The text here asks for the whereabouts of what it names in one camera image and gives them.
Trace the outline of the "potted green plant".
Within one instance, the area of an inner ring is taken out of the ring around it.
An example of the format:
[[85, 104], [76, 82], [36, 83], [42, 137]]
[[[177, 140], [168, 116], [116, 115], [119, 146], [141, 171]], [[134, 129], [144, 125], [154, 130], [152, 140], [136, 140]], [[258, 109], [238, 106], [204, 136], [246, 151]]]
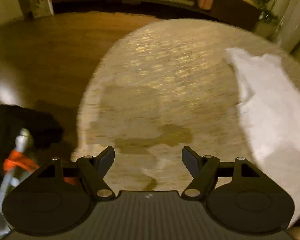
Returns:
[[255, 28], [255, 34], [270, 39], [279, 22], [278, 16], [273, 13], [273, 9], [278, 0], [253, 0], [261, 13]]

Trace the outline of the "dark wooden sideboard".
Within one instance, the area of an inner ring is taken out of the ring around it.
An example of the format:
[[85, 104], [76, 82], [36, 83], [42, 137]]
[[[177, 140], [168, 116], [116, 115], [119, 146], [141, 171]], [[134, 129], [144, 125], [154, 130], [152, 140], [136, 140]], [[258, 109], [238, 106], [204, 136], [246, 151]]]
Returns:
[[214, 0], [211, 10], [198, 0], [52, 0], [56, 13], [104, 11], [154, 16], [160, 19], [197, 18], [252, 31], [261, 13], [252, 0]]

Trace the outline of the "white red storage bag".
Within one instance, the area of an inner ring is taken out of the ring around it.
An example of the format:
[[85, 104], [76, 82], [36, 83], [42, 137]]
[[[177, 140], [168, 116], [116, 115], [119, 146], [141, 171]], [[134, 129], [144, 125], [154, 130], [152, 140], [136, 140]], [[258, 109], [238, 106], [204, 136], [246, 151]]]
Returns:
[[28, 130], [21, 130], [4, 161], [0, 239], [72, 239], [82, 215], [72, 207], [81, 190], [77, 166], [55, 157], [39, 167], [31, 144]]

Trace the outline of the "black garment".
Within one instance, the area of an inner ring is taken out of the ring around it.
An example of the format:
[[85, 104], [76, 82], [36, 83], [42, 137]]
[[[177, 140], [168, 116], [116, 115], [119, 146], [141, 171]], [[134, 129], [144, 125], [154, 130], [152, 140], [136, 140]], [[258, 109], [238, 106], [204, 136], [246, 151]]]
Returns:
[[64, 129], [49, 113], [17, 105], [0, 105], [0, 160], [8, 157], [22, 129], [29, 131], [33, 146], [46, 150], [62, 140]]

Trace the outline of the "white t-shirt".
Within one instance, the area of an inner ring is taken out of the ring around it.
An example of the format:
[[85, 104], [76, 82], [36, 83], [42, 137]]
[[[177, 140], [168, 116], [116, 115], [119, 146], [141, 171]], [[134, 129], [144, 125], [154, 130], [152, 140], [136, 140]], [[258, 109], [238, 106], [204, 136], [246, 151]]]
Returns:
[[259, 168], [293, 198], [300, 217], [300, 90], [281, 57], [226, 49], [239, 88], [239, 124]]

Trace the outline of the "cardboard box on floor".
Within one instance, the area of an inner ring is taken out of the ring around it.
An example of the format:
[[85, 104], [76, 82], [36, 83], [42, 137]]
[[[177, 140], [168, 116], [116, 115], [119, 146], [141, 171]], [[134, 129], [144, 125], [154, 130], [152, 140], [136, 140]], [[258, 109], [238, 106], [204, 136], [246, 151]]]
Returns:
[[54, 15], [52, 0], [30, 0], [30, 7], [34, 18]]

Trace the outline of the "gold lace tablecloth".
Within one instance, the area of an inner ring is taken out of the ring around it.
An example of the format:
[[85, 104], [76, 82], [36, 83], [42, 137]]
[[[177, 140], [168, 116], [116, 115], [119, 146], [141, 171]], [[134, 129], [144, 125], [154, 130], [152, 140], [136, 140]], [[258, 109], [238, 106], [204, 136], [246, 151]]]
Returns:
[[205, 20], [151, 23], [117, 41], [98, 64], [79, 105], [71, 159], [112, 146], [105, 181], [113, 191], [183, 191], [192, 179], [181, 160], [186, 145], [222, 161], [251, 159], [225, 60], [233, 47], [281, 57], [300, 89], [300, 64], [253, 33]]

